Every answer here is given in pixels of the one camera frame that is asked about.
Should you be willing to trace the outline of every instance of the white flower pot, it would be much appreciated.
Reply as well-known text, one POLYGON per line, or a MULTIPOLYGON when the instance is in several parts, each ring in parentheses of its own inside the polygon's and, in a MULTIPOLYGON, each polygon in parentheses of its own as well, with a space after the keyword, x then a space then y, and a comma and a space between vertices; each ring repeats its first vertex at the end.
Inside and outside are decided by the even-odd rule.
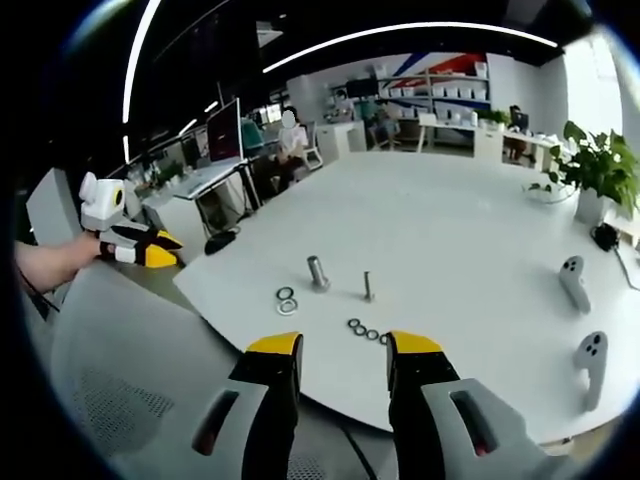
POLYGON ((596 227, 604 221, 611 201, 607 197, 598 197, 593 188, 580 190, 576 219, 586 225, 596 227))

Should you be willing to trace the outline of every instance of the shelf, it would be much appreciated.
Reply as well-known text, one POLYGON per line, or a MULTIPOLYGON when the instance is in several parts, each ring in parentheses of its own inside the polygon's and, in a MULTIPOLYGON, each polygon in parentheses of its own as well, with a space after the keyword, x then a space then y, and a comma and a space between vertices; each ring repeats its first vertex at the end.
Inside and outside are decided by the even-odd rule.
POLYGON ((387 78, 379 78, 378 82, 395 82, 397 80, 425 80, 426 75, 406 75, 406 76, 398 76, 398 77, 387 77, 387 78))
POLYGON ((430 95, 418 95, 413 97, 380 97, 381 100, 430 100, 430 95))
POLYGON ((446 78, 447 80, 472 80, 474 82, 488 82, 488 78, 482 77, 471 77, 469 75, 459 76, 459 75, 449 75, 444 73, 430 73, 429 78, 446 78))
POLYGON ((490 100, 476 100, 475 98, 459 98, 459 97, 431 97, 433 101, 447 101, 447 102, 474 102, 474 103, 486 103, 490 104, 490 100))

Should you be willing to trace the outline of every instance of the metal bolt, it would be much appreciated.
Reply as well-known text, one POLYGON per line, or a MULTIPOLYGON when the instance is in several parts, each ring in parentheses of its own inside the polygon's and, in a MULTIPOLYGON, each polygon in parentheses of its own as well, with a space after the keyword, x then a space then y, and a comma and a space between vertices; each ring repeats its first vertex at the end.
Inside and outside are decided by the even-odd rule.
POLYGON ((320 259, 313 255, 307 258, 307 263, 309 264, 311 278, 313 279, 313 289, 316 292, 326 292, 329 290, 329 279, 324 276, 322 265, 320 265, 320 259))
POLYGON ((369 275, 371 272, 364 272, 364 288, 365 288, 365 295, 364 295, 364 299, 371 303, 373 302, 374 298, 376 297, 372 292, 371 292, 371 282, 369 280, 369 275))

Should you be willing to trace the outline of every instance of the white cabinet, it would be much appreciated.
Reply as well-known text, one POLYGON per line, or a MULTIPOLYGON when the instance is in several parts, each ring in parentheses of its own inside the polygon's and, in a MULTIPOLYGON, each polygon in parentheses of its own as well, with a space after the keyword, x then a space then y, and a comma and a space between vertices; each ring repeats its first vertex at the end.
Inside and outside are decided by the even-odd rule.
POLYGON ((318 149, 324 163, 331 163, 350 152, 366 151, 364 122, 318 125, 318 149))
POLYGON ((504 136, 501 132, 477 129, 473 146, 473 156, 477 160, 502 163, 504 136))

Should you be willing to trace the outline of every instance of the black cable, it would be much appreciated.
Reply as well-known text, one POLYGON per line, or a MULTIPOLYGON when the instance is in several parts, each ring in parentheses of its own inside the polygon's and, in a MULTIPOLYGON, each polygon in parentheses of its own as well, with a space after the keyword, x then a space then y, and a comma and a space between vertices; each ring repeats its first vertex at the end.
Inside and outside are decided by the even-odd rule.
POLYGON ((616 247, 614 251, 616 252, 616 257, 618 257, 618 261, 620 262, 620 266, 622 267, 624 276, 627 278, 627 283, 629 284, 629 288, 637 292, 640 292, 640 288, 636 287, 633 283, 631 283, 631 276, 629 275, 629 270, 627 270, 627 266, 625 265, 624 260, 622 260, 622 257, 620 256, 620 249, 616 247))
POLYGON ((369 477, 369 480, 377 480, 378 476, 376 475, 376 472, 371 467, 371 464, 367 460, 367 457, 364 455, 364 453, 360 449, 360 446, 353 439, 349 431, 340 422, 338 423, 338 428, 342 430, 342 433, 344 433, 344 436, 347 437, 347 440, 349 441, 351 448, 353 448, 353 451, 356 452, 356 456, 358 457, 358 460, 360 460, 360 463, 362 464, 362 468, 364 468, 365 472, 367 472, 367 476, 369 477))
POLYGON ((42 295, 37 289, 36 287, 33 286, 33 284, 29 281, 29 279, 24 275, 24 273, 22 273, 22 270, 20 270, 20 267, 18 267, 16 265, 16 268, 18 269, 18 272, 20 273, 20 276, 22 277, 22 279, 24 280, 24 283, 27 284, 27 286, 31 289, 31 291, 33 292, 33 295, 40 301, 46 303, 49 308, 53 308, 56 312, 60 313, 60 309, 58 307, 56 307, 53 303, 51 303, 49 301, 49 299, 47 297, 45 297, 44 295, 42 295))

